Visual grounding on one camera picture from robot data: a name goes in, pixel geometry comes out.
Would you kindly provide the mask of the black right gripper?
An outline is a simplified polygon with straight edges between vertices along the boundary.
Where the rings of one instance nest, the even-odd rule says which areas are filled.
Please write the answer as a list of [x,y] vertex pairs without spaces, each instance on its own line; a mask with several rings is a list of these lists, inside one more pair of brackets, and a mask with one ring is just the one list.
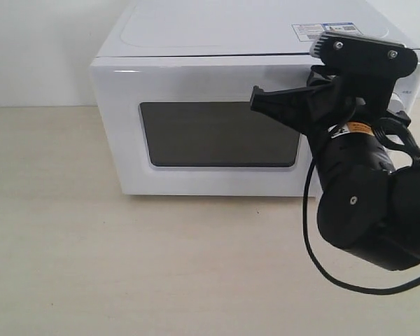
[[306,136],[309,140],[335,139],[346,134],[357,99],[344,88],[344,78],[326,66],[312,66],[307,86],[266,92],[253,87],[250,109]]

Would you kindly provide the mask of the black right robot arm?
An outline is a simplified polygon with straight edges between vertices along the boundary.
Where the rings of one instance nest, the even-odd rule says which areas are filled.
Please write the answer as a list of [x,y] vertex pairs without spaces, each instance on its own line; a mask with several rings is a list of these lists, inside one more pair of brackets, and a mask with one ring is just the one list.
[[420,264],[420,150],[387,109],[393,81],[335,72],[291,90],[254,87],[251,109],[304,135],[322,238],[386,270]]

